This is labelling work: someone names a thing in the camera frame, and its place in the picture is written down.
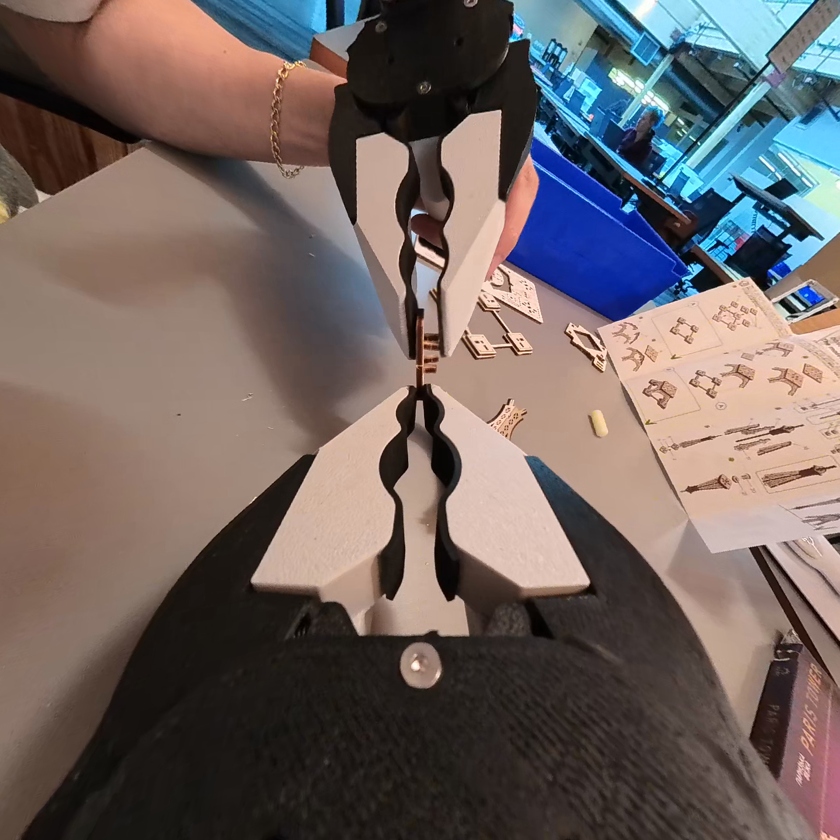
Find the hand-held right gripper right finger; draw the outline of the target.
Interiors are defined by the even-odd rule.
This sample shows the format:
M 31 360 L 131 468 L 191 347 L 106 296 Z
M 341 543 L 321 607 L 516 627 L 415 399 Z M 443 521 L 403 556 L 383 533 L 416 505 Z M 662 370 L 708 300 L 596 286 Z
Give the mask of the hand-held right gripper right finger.
M 528 457 L 437 385 L 422 390 L 442 486 L 434 561 L 448 601 L 489 617 L 502 604 L 577 595 L 590 577 Z

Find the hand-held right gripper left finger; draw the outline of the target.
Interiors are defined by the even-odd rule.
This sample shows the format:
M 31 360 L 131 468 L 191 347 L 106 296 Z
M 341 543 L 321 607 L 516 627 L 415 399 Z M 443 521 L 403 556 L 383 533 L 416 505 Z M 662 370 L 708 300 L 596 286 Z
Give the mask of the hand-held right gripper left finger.
M 404 507 L 417 389 L 397 389 L 320 447 L 251 578 L 259 592 L 338 603 L 361 634 L 386 634 L 382 600 L 404 578 Z

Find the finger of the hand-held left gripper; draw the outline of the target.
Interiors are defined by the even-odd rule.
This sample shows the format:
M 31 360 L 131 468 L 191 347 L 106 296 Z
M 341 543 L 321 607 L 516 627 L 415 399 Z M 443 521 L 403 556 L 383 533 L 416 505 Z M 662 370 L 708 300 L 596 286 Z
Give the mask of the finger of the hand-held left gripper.
M 386 133 L 356 142 L 353 224 L 385 318 L 408 359 L 416 358 L 416 262 L 410 217 L 419 197 L 410 147 Z
M 442 239 L 444 267 L 437 283 L 439 350 L 449 357 L 469 325 L 505 223 L 499 195 L 501 110 L 474 112 L 445 136 L 431 138 L 427 181 L 430 213 L 440 213 L 449 185 Z

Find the thin wooden puzzle piece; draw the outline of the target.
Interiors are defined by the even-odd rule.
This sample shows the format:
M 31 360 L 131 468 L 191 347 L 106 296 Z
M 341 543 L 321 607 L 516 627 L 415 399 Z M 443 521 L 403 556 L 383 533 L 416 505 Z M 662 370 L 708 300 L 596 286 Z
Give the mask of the thin wooden puzzle piece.
M 432 323 L 427 330 L 425 310 L 419 309 L 415 320 L 415 386 L 419 391 L 429 377 L 436 374 L 439 365 L 439 336 Z

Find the person's left forearm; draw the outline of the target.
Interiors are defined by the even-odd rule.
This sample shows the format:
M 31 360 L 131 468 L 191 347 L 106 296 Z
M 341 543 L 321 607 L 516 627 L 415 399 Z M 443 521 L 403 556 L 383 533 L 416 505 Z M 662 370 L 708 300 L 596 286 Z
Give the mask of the person's left forearm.
M 144 140 L 329 164 L 339 77 L 251 48 L 184 1 L 2 2 L 2 29 L 59 91 Z

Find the person's left hand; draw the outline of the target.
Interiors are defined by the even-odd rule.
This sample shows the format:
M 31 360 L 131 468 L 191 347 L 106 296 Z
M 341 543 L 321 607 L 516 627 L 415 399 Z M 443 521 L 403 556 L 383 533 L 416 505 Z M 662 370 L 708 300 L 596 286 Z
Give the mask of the person's left hand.
M 506 204 L 505 224 L 490 261 L 486 278 L 508 259 L 515 248 L 522 231 L 528 222 L 533 203 L 538 194 L 539 176 L 532 157 L 529 155 L 523 163 L 514 182 Z M 427 213 L 418 213 L 411 219 L 411 229 L 419 237 L 435 246 L 441 246 L 442 223 Z

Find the triangular lattice wooden panel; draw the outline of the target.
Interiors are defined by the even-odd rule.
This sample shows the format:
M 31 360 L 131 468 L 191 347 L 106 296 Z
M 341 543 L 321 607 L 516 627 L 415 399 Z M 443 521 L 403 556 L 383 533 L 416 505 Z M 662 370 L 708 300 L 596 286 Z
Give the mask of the triangular lattice wooden panel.
M 499 266 L 481 290 L 486 298 L 493 298 L 531 321 L 543 323 L 536 286 L 513 268 Z

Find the tower-leg wooden puzzle piece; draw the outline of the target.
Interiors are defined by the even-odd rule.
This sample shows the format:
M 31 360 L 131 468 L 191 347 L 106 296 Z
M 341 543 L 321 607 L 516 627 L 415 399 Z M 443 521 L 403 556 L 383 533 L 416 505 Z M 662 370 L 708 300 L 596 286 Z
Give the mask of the tower-leg wooden puzzle piece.
M 513 398 L 508 398 L 496 415 L 487 421 L 487 425 L 499 435 L 511 440 L 515 430 L 528 413 L 528 410 L 518 406 Z

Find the large blue plastic bin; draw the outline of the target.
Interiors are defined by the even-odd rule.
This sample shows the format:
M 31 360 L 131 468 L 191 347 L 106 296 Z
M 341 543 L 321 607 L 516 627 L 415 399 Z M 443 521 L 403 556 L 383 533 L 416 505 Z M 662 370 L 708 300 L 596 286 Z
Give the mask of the large blue plastic bin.
M 642 215 L 535 136 L 539 190 L 508 262 L 611 321 L 688 275 Z

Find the printed instruction sheet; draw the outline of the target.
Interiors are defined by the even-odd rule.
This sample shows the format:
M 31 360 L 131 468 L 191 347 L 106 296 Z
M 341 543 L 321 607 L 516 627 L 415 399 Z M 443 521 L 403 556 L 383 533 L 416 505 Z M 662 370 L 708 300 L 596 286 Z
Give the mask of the printed instruction sheet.
M 739 280 L 599 333 L 711 552 L 838 534 L 838 327 L 793 332 Z

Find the white plastic tray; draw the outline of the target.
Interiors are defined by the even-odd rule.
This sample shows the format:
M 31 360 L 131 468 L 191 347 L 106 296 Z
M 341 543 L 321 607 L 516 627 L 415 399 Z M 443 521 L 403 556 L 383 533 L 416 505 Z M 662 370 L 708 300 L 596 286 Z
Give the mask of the white plastic tray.
M 804 320 L 835 308 L 838 295 L 814 279 L 790 274 L 764 292 L 789 322 Z

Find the purple puzzle box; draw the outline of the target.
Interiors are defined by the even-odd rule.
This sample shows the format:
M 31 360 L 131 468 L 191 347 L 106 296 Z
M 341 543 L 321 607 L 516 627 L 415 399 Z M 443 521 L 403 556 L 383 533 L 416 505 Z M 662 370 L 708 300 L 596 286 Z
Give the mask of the purple puzzle box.
M 839 689 L 793 630 L 774 647 L 750 740 L 815 835 L 838 839 Z

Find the grey fuzzy cloth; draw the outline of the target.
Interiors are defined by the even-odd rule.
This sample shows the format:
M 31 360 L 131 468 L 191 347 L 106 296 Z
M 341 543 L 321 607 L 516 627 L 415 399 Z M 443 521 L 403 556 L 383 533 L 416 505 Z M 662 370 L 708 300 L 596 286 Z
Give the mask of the grey fuzzy cloth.
M 1 223 L 39 203 L 31 178 L 17 160 L 1 145 Z

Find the square-frame wooden puzzle piece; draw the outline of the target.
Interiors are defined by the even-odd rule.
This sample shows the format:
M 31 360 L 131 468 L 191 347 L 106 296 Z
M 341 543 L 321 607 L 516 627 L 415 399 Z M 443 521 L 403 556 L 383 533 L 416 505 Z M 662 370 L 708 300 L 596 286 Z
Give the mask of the square-frame wooden puzzle piece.
M 501 303 L 493 294 L 488 290 L 482 290 L 478 297 L 477 306 L 495 319 L 502 335 L 500 341 L 494 343 L 483 333 L 465 329 L 461 340 L 474 359 L 488 360 L 495 358 L 499 350 L 509 350 L 520 357 L 533 353 L 533 347 L 525 336 L 521 332 L 514 332 L 509 329 L 501 316 Z

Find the triangular-frame wooden puzzle piece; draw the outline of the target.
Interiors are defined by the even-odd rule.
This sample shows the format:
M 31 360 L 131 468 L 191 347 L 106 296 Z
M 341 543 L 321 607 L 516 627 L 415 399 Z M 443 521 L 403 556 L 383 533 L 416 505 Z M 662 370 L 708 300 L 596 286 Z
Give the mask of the triangular-frame wooden puzzle piece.
M 570 339 L 572 346 L 586 355 L 599 372 L 605 372 L 607 358 L 606 347 L 597 333 L 579 324 L 570 322 L 564 334 Z

